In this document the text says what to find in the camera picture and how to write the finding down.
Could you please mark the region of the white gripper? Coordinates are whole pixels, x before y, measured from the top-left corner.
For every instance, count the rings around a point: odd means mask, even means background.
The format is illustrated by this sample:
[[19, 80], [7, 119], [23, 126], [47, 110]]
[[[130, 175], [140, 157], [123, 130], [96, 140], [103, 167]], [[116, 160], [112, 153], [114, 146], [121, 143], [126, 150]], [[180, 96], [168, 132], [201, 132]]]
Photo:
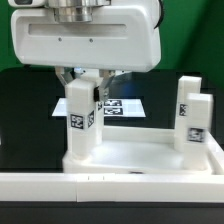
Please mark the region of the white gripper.
[[61, 66], [55, 74], [66, 86], [74, 69], [99, 71], [94, 101], [109, 98], [114, 70], [147, 72], [161, 59], [157, 4], [111, 4], [93, 10], [90, 22], [57, 22], [50, 8], [17, 9], [11, 17], [15, 55], [23, 64]]

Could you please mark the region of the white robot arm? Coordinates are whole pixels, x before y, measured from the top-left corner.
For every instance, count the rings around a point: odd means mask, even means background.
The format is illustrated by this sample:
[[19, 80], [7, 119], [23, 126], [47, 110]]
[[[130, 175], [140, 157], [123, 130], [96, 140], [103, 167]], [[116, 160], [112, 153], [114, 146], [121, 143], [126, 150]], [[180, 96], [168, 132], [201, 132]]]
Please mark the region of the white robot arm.
[[97, 69], [106, 99], [116, 70], [148, 72], [161, 60], [162, 0], [8, 0], [14, 52], [23, 64]]

